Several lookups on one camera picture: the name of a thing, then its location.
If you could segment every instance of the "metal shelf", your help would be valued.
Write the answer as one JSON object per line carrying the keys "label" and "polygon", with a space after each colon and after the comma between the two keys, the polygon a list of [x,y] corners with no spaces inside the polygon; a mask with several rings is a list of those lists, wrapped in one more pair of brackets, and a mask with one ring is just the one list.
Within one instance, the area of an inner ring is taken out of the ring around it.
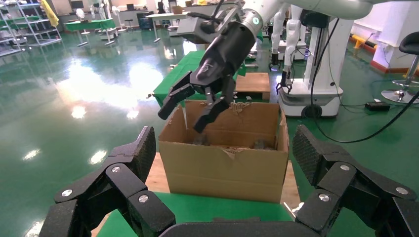
{"label": "metal shelf", "polygon": [[45,22],[45,21],[49,21],[49,19],[40,19],[40,20],[36,20],[36,21],[22,21],[22,22],[16,22],[16,25],[29,25],[29,24],[35,24],[35,23],[40,23],[40,22]]}
{"label": "metal shelf", "polygon": [[[20,6],[21,9],[31,9],[31,8],[34,8],[34,7],[37,7],[37,6],[40,6],[40,5],[41,5],[40,3],[19,4],[19,6]],[[17,6],[17,4],[15,4],[15,5],[7,5],[7,6],[5,6],[3,4],[0,5],[0,8],[3,9],[3,10],[7,10],[6,7],[8,7],[9,9],[13,9],[13,10],[19,8]]]}
{"label": "metal shelf", "polygon": [[46,39],[40,39],[39,40],[40,44],[32,43],[32,44],[28,44],[28,46],[31,46],[31,47],[45,46],[45,45],[49,45],[49,44],[56,43],[56,42],[59,42],[59,41],[61,41],[61,39],[47,39],[47,40]]}
{"label": "metal shelf", "polygon": [[2,38],[0,38],[0,43],[4,43],[4,42],[8,42],[8,41],[12,41],[12,40],[14,40],[14,38],[13,38],[13,37],[9,37],[9,38],[7,38],[7,39],[2,39]]}
{"label": "metal shelf", "polygon": [[9,54],[12,54],[12,53],[17,53],[17,52],[20,52],[20,51],[21,51],[21,49],[7,49],[7,50],[3,50],[3,51],[0,51],[0,57],[6,56],[6,55],[9,55]]}
{"label": "metal shelf", "polygon": [[56,30],[57,30],[56,28],[51,28],[51,29],[47,29],[47,30],[35,31],[34,34],[26,33],[26,34],[24,34],[24,36],[37,36],[37,35],[53,32],[53,31],[56,31]]}

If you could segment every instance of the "desk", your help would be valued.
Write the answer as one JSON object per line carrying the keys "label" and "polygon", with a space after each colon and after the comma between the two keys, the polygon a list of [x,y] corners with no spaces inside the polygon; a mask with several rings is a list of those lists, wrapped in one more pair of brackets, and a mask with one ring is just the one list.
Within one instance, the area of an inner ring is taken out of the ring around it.
{"label": "desk", "polygon": [[157,38],[156,21],[184,19],[186,18],[186,14],[188,13],[189,11],[184,11],[182,14],[173,14],[173,13],[153,14],[153,15],[146,16],[146,18],[151,18],[153,20],[154,35],[156,36],[156,40],[157,40],[158,38]]}
{"label": "desk", "polygon": [[106,19],[106,20],[92,20],[91,22],[80,22],[75,21],[71,23],[65,24],[67,26],[67,29],[69,31],[77,31],[77,34],[79,35],[80,44],[78,45],[83,46],[88,44],[88,42],[83,42],[82,36],[80,35],[79,30],[85,30],[85,29],[102,29],[105,30],[106,36],[108,37],[108,42],[105,45],[110,45],[114,43],[115,41],[109,38],[109,34],[107,29],[109,28],[115,28],[115,23],[113,19]]}

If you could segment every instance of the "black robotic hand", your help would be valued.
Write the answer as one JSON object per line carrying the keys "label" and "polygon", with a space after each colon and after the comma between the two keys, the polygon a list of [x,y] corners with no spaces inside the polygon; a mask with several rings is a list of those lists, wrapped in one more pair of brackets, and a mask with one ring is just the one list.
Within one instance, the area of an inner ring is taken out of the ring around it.
{"label": "black robotic hand", "polygon": [[159,117],[167,119],[177,103],[195,94],[195,91],[204,94],[207,106],[194,125],[194,129],[201,133],[233,102],[233,75],[254,43],[254,35],[247,27],[239,22],[230,22],[225,32],[215,38],[205,51],[199,67],[185,74],[170,88],[158,112]]}

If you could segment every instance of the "reflective floor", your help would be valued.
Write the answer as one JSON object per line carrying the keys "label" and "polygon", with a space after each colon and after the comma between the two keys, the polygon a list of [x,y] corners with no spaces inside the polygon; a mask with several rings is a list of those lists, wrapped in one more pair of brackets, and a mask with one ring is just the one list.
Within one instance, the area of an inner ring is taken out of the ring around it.
{"label": "reflective floor", "polygon": [[[97,169],[107,152],[133,141],[143,126],[161,132],[165,122],[157,117],[159,106],[146,97],[171,64],[200,47],[169,38],[163,30],[159,35],[162,40],[153,43],[153,32],[125,33],[108,47],[91,36],[90,44],[79,48],[76,35],[64,34],[63,43],[0,58],[0,236],[36,236],[57,190]],[[268,71],[269,47],[265,40],[259,68],[249,71]],[[381,80],[401,75],[383,77],[371,70],[371,59],[348,46],[341,77],[344,103],[381,99],[382,90],[397,88]],[[296,63],[297,77],[303,69],[304,63]],[[271,102],[277,101],[277,75],[270,73]],[[320,124],[334,138],[352,140],[376,131],[400,110],[371,114],[341,108],[336,119]],[[411,108],[382,135],[344,147],[361,164],[419,192],[418,119],[419,110]],[[298,124],[321,137],[309,119],[288,119],[288,124],[290,139]],[[295,175],[305,199],[312,189],[300,169]],[[333,232],[353,236],[347,221],[360,225],[344,212]]]}

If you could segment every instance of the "bar stool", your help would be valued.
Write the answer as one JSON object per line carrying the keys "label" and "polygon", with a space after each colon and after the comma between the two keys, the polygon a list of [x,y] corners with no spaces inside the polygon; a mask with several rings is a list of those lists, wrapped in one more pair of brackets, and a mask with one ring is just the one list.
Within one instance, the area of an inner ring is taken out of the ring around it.
{"label": "bar stool", "polygon": [[409,87],[419,87],[419,82],[413,81],[415,77],[416,68],[419,64],[419,32],[414,32],[407,35],[400,43],[399,50],[403,53],[413,54],[415,58],[412,65],[407,72],[406,80],[394,80],[393,83],[400,85],[403,89],[400,90],[384,90],[381,95],[391,101],[399,103],[408,103],[414,96],[407,90]]}
{"label": "bar stool", "polygon": [[131,26],[131,21],[133,21],[132,19],[129,19],[129,20],[125,20],[125,21],[127,21],[128,22],[128,26],[127,26],[127,28],[126,28],[126,31],[128,32],[128,30],[129,29],[131,29],[131,32],[133,31],[133,29],[132,29],[132,26]]}

